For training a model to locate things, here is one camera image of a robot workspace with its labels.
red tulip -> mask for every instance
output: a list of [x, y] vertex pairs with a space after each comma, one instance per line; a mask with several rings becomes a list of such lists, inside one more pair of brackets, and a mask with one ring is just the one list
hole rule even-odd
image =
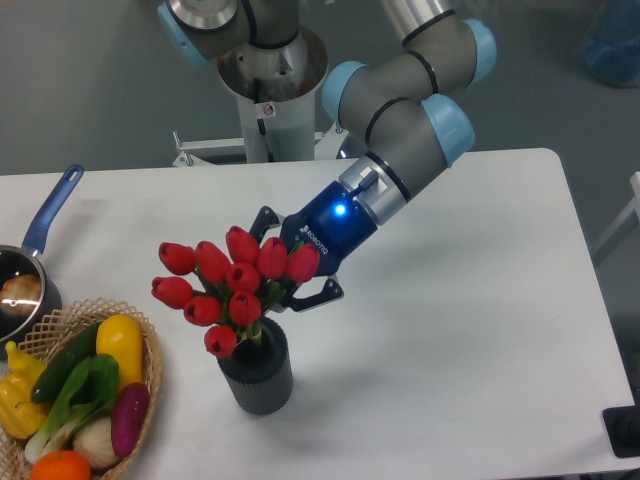
[[160, 261], [174, 275], [186, 275], [196, 268], [196, 256], [191, 247], [163, 242], [158, 251]]
[[255, 292], [260, 286], [262, 277], [253, 265], [248, 263], [234, 263], [227, 270], [227, 285], [233, 292], [245, 290], [247, 292]]
[[196, 247], [196, 261], [204, 278], [211, 283], [224, 280], [231, 262], [227, 256], [211, 242], [200, 242]]
[[296, 283], [308, 282], [318, 271], [319, 265], [320, 252], [310, 243], [305, 243], [289, 257], [287, 276]]
[[257, 268], [260, 275], [269, 280], [277, 280], [287, 270], [289, 253], [284, 242], [279, 237], [268, 238], [260, 249]]
[[207, 295], [193, 297], [184, 306], [184, 318], [200, 327], [208, 327], [216, 323], [221, 312], [220, 302]]
[[260, 245], [258, 241], [240, 227], [231, 227], [225, 237], [231, 259], [236, 263], [256, 264]]
[[193, 287], [181, 277], [156, 277], [151, 282], [151, 295], [179, 310], [193, 297]]
[[261, 313], [260, 300], [253, 293], [239, 291], [229, 301], [229, 316], [238, 325], [251, 325]]
[[236, 348], [236, 334], [226, 325], [215, 325], [204, 334], [207, 351], [216, 357], [228, 357]]

yellow bell pepper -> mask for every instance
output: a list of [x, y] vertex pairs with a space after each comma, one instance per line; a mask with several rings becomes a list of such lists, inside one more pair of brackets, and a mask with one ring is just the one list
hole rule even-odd
[[18, 349], [16, 342], [8, 342], [5, 350], [7, 351], [7, 363], [11, 373], [20, 373], [33, 383], [36, 383], [40, 374], [47, 368], [37, 358]]
[[111, 355], [118, 362], [118, 393], [130, 383], [144, 382], [143, 345], [140, 327], [131, 317], [113, 315], [100, 324], [96, 353]]
[[20, 373], [0, 380], [0, 425], [21, 440], [40, 430], [49, 413], [47, 406], [31, 403], [32, 388], [33, 382]]

saucepan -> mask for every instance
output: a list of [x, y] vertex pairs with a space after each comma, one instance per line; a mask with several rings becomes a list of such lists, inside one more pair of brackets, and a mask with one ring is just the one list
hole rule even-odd
[[46, 274], [39, 256], [49, 227], [76, 187], [84, 169], [71, 165], [31, 221], [21, 247], [0, 245], [0, 360], [9, 341], [24, 340], [43, 316], [62, 308], [58, 288]]

flower vase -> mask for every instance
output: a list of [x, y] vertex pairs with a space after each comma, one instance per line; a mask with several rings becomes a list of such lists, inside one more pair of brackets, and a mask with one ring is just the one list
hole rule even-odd
[[287, 337], [280, 326], [260, 318], [260, 345], [245, 340], [228, 357], [218, 358], [238, 405], [254, 415], [269, 415], [282, 408], [293, 389]]

tulip bouquet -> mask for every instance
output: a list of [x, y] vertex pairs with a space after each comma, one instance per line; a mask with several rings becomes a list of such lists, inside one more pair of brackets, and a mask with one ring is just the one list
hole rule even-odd
[[[156, 277], [152, 295], [168, 307], [182, 310], [187, 321], [210, 327], [204, 336], [206, 349], [216, 357], [231, 355], [241, 342], [260, 345], [260, 318], [288, 289], [308, 282], [320, 263], [320, 253], [302, 242], [287, 251], [278, 237], [262, 247], [242, 228], [234, 226], [225, 236], [229, 257], [216, 245], [200, 242], [196, 248], [162, 243], [160, 261], [175, 276]], [[194, 273], [204, 291], [184, 278]]]

